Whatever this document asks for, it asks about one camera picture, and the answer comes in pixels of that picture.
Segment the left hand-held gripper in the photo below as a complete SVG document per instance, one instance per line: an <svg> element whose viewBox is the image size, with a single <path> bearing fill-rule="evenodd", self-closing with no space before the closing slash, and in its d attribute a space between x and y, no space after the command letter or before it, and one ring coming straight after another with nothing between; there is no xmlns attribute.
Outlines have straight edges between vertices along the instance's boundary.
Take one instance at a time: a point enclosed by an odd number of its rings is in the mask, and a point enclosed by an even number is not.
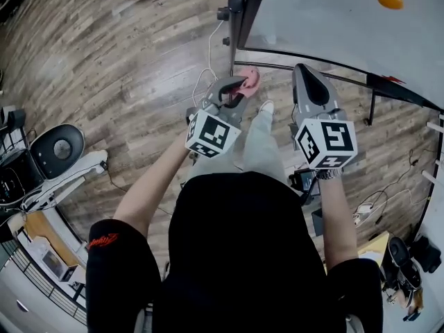
<svg viewBox="0 0 444 333"><path fill-rule="evenodd" d="M227 153L241 134L241 118L248 99L238 92L247 80L245 76L218 79L208 90L207 97L196 108L187 110L185 146L206 158ZM234 94L228 103L223 94Z"/></svg>

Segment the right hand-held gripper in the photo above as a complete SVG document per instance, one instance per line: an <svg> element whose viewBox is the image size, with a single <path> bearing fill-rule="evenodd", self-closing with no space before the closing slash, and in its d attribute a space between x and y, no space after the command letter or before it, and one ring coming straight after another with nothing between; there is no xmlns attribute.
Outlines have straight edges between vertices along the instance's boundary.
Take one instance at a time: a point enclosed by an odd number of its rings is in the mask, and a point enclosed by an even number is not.
<svg viewBox="0 0 444 333"><path fill-rule="evenodd" d="M292 73L293 147L311 170L341 169L358 154L355 125L338 108L338 94L321 72L303 63Z"/></svg>

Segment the pink cloth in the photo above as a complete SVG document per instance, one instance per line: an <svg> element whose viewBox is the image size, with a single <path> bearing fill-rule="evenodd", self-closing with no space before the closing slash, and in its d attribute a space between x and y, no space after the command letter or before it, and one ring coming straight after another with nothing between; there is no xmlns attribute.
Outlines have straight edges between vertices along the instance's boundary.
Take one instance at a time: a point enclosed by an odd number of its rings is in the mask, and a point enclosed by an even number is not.
<svg viewBox="0 0 444 333"><path fill-rule="evenodd" d="M247 99L254 96L259 89L260 74L256 67L245 66L240 69L235 76L246 77L245 81L231 91L233 97L243 95Z"/></svg>

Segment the white whiteboard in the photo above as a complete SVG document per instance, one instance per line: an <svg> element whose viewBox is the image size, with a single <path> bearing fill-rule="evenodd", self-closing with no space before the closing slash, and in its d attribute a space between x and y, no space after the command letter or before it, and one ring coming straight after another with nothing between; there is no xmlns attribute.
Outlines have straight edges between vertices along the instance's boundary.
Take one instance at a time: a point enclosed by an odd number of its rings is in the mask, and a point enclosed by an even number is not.
<svg viewBox="0 0 444 333"><path fill-rule="evenodd" d="M262 0L245 47L307 54L394 76L444 110L444 0Z"/></svg>

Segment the person's right forearm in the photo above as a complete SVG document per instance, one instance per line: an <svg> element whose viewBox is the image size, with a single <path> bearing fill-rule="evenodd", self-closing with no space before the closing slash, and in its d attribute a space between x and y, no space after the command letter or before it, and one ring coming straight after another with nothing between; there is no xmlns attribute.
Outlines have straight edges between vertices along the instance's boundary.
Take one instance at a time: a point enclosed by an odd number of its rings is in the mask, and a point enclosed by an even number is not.
<svg viewBox="0 0 444 333"><path fill-rule="evenodd" d="M340 177L318 181L323 213L323 242L327 270L358 258L357 231Z"/></svg>

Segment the person's left forearm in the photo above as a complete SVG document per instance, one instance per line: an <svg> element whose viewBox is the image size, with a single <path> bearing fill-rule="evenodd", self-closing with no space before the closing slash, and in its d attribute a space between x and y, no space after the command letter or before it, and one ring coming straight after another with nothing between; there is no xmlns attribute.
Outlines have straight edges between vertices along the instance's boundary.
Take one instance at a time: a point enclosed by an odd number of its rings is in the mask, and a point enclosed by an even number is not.
<svg viewBox="0 0 444 333"><path fill-rule="evenodd" d="M165 152L132 185L122 198L113 218L131 225L146 236L151 220L171 181L189 150L185 147L187 133L180 133Z"/></svg>

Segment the person's light grey trousers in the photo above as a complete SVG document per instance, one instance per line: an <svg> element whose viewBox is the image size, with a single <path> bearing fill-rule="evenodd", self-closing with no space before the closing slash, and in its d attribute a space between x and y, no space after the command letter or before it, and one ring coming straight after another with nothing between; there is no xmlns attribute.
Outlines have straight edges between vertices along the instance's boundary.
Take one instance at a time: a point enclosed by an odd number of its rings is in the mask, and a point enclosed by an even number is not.
<svg viewBox="0 0 444 333"><path fill-rule="evenodd" d="M278 145L271 134L273 114L260 111L252 120L243 153L243 172L254 171L287 184L287 177ZM232 151L215 157L199 158L188 173L188 179L212 173L239 173L232 160Z"/></svg>

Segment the black metal rolling stand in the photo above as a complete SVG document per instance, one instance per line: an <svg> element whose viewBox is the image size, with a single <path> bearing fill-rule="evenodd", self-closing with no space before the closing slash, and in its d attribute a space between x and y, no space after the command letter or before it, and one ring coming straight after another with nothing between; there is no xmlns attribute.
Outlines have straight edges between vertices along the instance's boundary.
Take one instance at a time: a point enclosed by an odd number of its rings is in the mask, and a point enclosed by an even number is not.
<svg viewBox="0 0 444 333"><path fill-rule="evenodd" d="M274 51L259 48L245 47L246 40L250 35L250 30L256 18L262 0L228 0L226 7L219 8L217 11L217 19L221 22L227 22L229 26L229 36L223 38L222 43L230 48L230 73L234 73L234 66L255 66L271 69L290 70L290 67L284 65L276 65L271 63L260 62L241 62L236 60L236 53L238 50L254 51L260 53L273 53L282 56L291 56L295 58L303 58L317 62L328 63L337 67L342 67L368 75L367 71L351 67L331 60L314 57L307 54L294 53L288 51Z"/></svg>

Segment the silver wristwatch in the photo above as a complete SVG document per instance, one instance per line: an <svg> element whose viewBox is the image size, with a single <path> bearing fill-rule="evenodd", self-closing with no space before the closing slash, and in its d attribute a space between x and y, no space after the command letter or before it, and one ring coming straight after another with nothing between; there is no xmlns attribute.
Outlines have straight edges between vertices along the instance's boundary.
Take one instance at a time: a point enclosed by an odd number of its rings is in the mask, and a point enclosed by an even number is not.
<svg viewBox="0 0 444 333"><path fill-rule="evenodd" d="M321 169L317 171L316 177L319 180L331 180L335 178L340 178L343 174L343 169Z"/></svg>

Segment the small black screen device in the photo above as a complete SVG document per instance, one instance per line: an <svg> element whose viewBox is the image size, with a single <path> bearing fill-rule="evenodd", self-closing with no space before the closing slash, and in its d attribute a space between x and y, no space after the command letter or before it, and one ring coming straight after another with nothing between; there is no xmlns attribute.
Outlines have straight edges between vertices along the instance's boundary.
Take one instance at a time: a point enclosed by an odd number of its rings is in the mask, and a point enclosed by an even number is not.
<svg viewBox="0 0 444 333"><path fill-rule="evenodd" d="M315 197L320 196L316 172L311 169L299 169L290 176L290 187L300 192L300 204L309 205Z"/></svg>

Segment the black flat panel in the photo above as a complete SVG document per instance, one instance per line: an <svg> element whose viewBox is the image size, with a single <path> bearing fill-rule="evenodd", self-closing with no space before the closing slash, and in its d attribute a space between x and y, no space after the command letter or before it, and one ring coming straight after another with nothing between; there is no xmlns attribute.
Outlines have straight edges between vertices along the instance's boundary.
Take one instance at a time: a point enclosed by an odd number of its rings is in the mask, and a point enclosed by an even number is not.
<svg viewBox="0 0 444 333"><path fill-rule="evenodd" d="M312 217L315 235L317 237L322 236L324 233L322 209L320 208L320 209L312 212L311 217Z"/></svg>

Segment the white power adapter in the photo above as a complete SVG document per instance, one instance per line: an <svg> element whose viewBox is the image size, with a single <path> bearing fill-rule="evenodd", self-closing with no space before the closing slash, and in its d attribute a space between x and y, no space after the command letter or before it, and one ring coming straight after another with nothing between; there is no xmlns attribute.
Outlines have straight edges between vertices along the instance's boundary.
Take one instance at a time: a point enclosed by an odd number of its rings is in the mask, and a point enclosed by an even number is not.
<svg viewBox="0 0 444 333"><path fill-rule="evenodd" d="M372 212L373 203L362 203L360 204L355 213L352 215L355 226L358 227L366 217Z"/></svg>

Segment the person's black shirt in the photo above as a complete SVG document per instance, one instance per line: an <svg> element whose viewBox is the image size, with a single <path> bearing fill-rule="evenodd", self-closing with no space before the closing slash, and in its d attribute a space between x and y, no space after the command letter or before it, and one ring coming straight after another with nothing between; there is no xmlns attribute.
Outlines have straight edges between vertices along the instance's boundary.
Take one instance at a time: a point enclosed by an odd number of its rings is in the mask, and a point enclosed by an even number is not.
<svg viewBox="0 0 444 333"><path fill-rule="evenodd" d="M382 333L379 266L351 259L326 272L298 196L260 173L198 176L169 226L160 277L146 237L122 221L95 223L86 275L89 333L134 333L153 307L153 333L345 333L356 316Z"/></svg>

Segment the black grey equipment backpack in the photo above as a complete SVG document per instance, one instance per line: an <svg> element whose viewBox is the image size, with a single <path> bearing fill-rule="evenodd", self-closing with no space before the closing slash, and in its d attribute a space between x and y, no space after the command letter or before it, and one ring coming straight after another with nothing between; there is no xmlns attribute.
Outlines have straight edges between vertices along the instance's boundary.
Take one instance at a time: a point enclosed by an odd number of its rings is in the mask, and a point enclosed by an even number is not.
<svg viewBox="0 0 444 333"><path fill-rule="evenodd" d="M30 145L31 155L45 179L52 180L70 169L82 156L83 132L63 123L38 136Z"/></svg>
<svg viewBox="0 0 444 333"><path fill-rule="evenodd" d="M417 291L421 288L420 271L413 262L405 242L399 237L389 239L382 270L386 283L392 289L404 287L407 291Z"/></svg>

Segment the light wooden desk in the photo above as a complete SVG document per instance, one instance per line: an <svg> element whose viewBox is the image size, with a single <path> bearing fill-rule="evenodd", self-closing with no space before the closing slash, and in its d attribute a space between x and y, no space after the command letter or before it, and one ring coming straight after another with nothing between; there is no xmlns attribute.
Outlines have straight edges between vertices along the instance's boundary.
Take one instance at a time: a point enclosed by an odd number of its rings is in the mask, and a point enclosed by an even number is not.
<svg viewBox="0 0 444 333"><path fill-rule="evenodd" d="M51 247L66 264L70 266L78 264L83 268L86 268L86 265L81 263L79 258L75 256L73 250L69 249L68 245L56 233L43 212L33 212L28 214L27 220L24 222L24 229L28 237L32 240L36 237L46 238Z"/></svg>

